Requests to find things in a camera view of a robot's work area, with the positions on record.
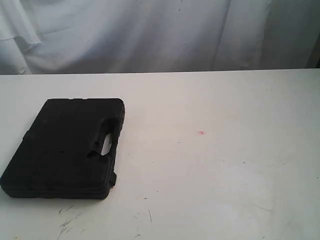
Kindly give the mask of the black plastic carry case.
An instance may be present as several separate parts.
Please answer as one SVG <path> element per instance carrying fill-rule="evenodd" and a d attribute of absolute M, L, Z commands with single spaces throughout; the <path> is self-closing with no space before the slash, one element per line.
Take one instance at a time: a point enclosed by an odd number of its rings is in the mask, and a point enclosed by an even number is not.
<path fill-rule="evenodd" d="M 105 199 L 116 184 L 120 98 L 46 100 L 0 178 L 12 198 Z"/>

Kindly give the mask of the white backdrop curtain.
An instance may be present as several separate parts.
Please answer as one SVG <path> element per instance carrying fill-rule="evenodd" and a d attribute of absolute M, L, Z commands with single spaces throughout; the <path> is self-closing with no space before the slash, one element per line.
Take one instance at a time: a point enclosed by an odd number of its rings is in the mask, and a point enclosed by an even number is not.
<path fill-rule="evenodd" d="M 306 68 L 317 0 L 3 0 L 0 72 Z"/>

